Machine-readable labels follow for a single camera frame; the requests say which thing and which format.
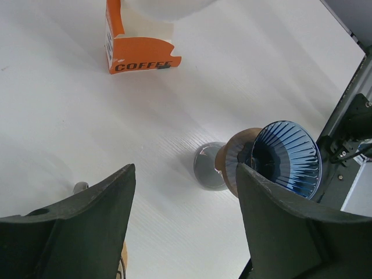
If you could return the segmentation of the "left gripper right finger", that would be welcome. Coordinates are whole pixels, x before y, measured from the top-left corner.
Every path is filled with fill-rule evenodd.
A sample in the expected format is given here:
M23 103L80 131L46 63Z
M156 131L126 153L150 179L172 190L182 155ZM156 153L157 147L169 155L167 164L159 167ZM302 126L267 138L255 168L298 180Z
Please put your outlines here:
M371 218L283 189L236 169L250 259L242 278L370 278Z

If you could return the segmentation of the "blue glass dripper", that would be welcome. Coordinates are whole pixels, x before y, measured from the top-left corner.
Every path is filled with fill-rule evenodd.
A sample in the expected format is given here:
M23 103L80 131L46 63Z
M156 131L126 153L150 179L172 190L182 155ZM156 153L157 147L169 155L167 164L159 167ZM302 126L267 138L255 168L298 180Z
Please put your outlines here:
M275 121L247 142L238 161L269 181L311 199L320 185L320 151L310 134L292 121Z

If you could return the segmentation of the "glass server pitcher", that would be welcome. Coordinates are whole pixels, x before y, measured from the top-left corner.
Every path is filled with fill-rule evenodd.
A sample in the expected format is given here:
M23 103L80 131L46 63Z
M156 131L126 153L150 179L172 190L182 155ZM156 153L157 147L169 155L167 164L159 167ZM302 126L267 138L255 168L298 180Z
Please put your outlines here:
M88 189L89 185L85 181L78 182L73 188L73 195Z

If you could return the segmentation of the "orange coffee filter box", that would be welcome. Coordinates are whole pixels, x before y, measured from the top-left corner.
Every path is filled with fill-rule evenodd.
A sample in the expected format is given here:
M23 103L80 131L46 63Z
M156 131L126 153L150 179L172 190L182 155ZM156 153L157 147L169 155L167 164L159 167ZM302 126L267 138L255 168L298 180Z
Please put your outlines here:
M125 1L106 2L105 50L110 74L178 67L173 23L149 19Z

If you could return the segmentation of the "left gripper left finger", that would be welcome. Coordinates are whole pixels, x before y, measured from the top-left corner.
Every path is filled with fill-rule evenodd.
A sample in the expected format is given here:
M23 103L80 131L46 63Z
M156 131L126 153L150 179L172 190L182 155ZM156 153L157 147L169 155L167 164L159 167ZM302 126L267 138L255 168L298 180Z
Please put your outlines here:
M135 166L60 202L1 218L2 278L124 278Z

